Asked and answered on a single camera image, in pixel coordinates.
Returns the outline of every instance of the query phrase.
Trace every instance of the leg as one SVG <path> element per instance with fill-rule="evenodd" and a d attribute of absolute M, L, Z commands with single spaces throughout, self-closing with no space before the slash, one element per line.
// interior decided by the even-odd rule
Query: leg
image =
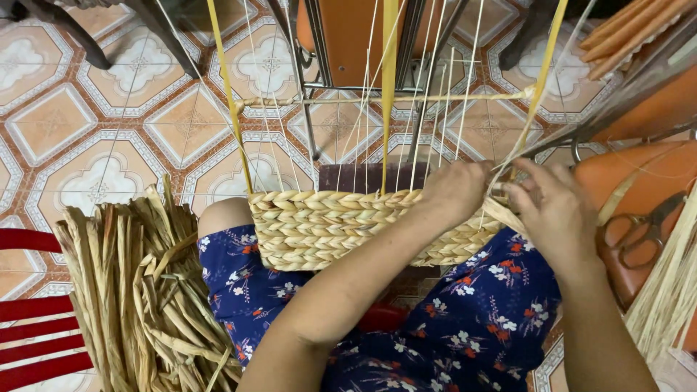
<path fill-rule="evenodd" d="M 247 199 L 211 204 L 199 220 L 199 260 L 208 304 L 223 322 L 246 366 L 266 329 L 310 273 L 282 272 L 262 265 Z"/>
<path fill-rule="evenodd" d="M 555 0 L 535 0 L 530 5 L 528 16 L 518 35 L 498 55 L 498 67 L 501 70 L 510 70 L 515 67 L 530 42 L 546 31 L 552 22 L 556 4 Z"/>
<path fill-rule="evenodd" d="M 42 22 L 57 24 L 64 28 L 85 49 L 86 58 L 90 64 L 101 70 L 112 67 L 104 56 L 102 48 L 64 9 L 44 0 L 20 0 L 20 2 Z"/>
<path fill-rule="evenodd" d="M 509 228 L 453 268 L 409 315 L 403 330 L 461 352 L 504 390 L 525 382 L 561 294 L 532 244 Z"/>
<path fill-rule="evenodd" d="M 198 79 L 199 75 L 196 72 L 196 64 L 189 60 L 186 49 L 184 49 L 174 36 L 174 33 L 172 33 L 167 18 L 164 16 L 160 7 L 158 7 L 154 1 L 148 0 L 125 0 L 124 2 L 127 6 L 133 8 L 138 16 L 143 19 L 148 29 L 162 39 L 167 49 L 172 52 L 177 61 L 179 61 L 179 64 L 184 68 L 184 72 L 190 77 Z"/>

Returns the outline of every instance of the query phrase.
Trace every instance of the metal scissors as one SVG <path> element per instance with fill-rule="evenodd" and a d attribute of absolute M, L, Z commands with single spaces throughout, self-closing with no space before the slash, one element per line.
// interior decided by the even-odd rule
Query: metal scissors
<path fill-rule="evenodd" d="M 686 196 L 687 193 L 685 191 L 675 193 L 656 206 L 656 208 L 647 215 L 622 213 L 608 220 L 604 228 L 604 239 L 611 250 L 618 252 L 618 260 L 623 267 L 626 269 L 642 269 L 652 266 L 658 260 L 664 247 L 664 242 L 661 239 L 661 225 L 663 221 L 683 203 Z M 620 237 L 616 244 L 612 245 L 607 241 L 607 229 L 614 222 L 620 220 L 628 220 L 629 229 Z M 653 242 L 653 244 L 656 245 L 656 250 L 651 259 L 639 265 L 628 265 L 625 262 L 625 257 L 635 251 L 639 246 L 643 245 L 646 241 Z"/>

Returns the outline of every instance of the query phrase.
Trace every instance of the woven basket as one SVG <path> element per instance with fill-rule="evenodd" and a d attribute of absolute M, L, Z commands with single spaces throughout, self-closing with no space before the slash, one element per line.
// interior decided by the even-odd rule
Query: woven basket
<path fill-rule="evenodd" d="M 249 201 L 264 265 L 280 271 L 311 271 L 324 269 L 367 241 L 407 212 L 420 196 L 421 190 L 384 196 L 289 190 L 254 193 Z M 487 198 L 470 220 L 436 239 L 411 265 L 462 263 L 504 224 L 514 229 L 521 226 L 509 210 Z"/>

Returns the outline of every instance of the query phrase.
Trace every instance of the orange seat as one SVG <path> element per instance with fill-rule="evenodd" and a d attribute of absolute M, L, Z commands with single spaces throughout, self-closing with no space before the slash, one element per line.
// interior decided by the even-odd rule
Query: orange seat
<path fill-rule="evenodd" d="M 658 158 L 643 168 L 613 212 L 613 216 L 622 213 L 645 215 L 671 195 L 681 190 L 689 193 L 697 177 L 697 141 L 650 144 L 593 156 L 576 166 L 574 176 L 588 191 L 595 207 L 601 209 L 615 188 L 637 167 L 667 151 L 670 152 L 663 158 Z M 661 236 L 664 241 L 673 230 L 683 206 L 681 204 L 663 222 Z M 614 243 L 625 232 L 612 232 L 612 227 L 608 229 L 606 238 Z M 626 269 L 619 263 L 616 251 L 608 247 L 606 238 L 598 236 L 598 254 L 607 267 L 620 307 L 627 311 L 651 273 L 651 266 Z M 639 248 L 628 254 L 625 261 L 630 266 L 639 264 L 632 262 L 632 258 L 635 261 L 647 260 L 650 257 L 641 253 L 653 251 L 654 248 L 650 247 L 644 250 Z M 684 347 L 687 351 L 697 351 L 697 317 L 694 318 Z"/>
<path fill-rule="evenodd" d="M 426 32 L 433 1 L 436 6 L 431 21 L 428 42 Z M 335 86 L 358 87 L 364 85 L 365 63 L 367 60 L 367 43 L 370 40 L 370 30 L 373 23 L 375 0 L 318 0 L 322 21 L 322 30 L 327 48 L 332 82 Z M 414 44 L 412 58 L 420 59 L 424 46 L 427 52 L 432 52 L 436 46 L 438 21 L 441 17 L 443 0 L 427 0 L 419 30 Z M 399 15 L 399 23 L 395 29 L 397 44 L 401 37 L 406 6 Z M 300 45 L 308 52 L 315 53 L 314 36 L 309 23 L 305 2 L 298 4 L 297 36 Z M 383 51 L 383 2 L 378 0 L 375 26 L 370 49 L 370 75 L 376 75 L 375 87 L 381 85 L 381 70 L 378 68 Z"/>

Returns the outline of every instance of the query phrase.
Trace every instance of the yellow strip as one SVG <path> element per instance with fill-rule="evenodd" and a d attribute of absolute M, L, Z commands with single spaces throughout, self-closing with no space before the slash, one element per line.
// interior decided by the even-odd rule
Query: yellow strip
<path fill-rule="evenodd" d="M 537 83 L 535 83 L 535 94 L 530 100 L 530 107 L 528 108 L 528 118 L 526 119 L 525 126 L 523 127 L 523 134 L 521 139 L 523 143 L 519 147 L 519 152 L 526 145 L 526 140 L 528 139 L 528 132 L 530 131 L 530 126 L 535 120 L 535 114 L 537 113 L 537 104 L 542 97 L 542 92 L 544 90 L 544 85 L 547 83 L 547 75 L 549 74 L 549 66 L 552 64 L 552 56 L 554 55 L 554 47 L 557 45 L 557 37 L 559 36 L 559 29 L 561 29 L 562 22 L 564 21 L 564 12 L 566 11 L 568 0 L 560 0 L 557 6 L 557 11 L 554 14 L 554 19 L 552 20 L 552 27 L 549 30 L 549 39 L 547 40 L 547 48 L 544 50 L 544 58 L 542 59 L 542 66 L 539 69 L 539 75 L 537 76 Z M 511 170 L 511 179 L 514 179 L 517 175 L 517 170 L 514 167 Z"/>
<path fill-rule="evenodd" d="M 392 27 L 397 24 L 399 14 L 398 0 L 383 2 L 383 186 L 381 194 L 385 195 L 388 181 L 388 139 L 390 139 L 390 115 L 395 101 L 395 73 L 397 68 L 397 29 L 394 34 Z"/>
<path fill-rule="evenodd" d="M 215 4 L 213 0 L 208 0 L 208 10 L 210 11 L 210 23 L 213 25 L 213 36 L 215 36 L 215 46 L 218 52 L 218 63 L 220 64 L 220 76 L 222 76 L 223 86 L 225 88 L 225 95 L 227 95 L 227 107 L 230 109 L 230 117 L 232 118 L 232 128 L 235 130 L 235 138 L 237 139 L 237 145 L 240 149 L 240 157 L 242 158 L 242 168 L 245 173 L 245 180 L 247 181 L 247 194 L 251 195 L 254 193 L 252 188 L 252 177 L 250 176 L 250 167 L 247 164 L 247 157 L 245 156 L 244 146 L 242 144 L 242 131 L 240 130 L 240 119 L 237 118 L 237 105 L 235 104 L 235 98 L 232 95 L 232 88 L 230 87 L 230 77 L 227 75 L 227 66 L 225 65 L 225 51 L 222 48 L 222 39 L 220 38 L 220 28 L 217 24 L 217 14 L 215 13 Z"/>

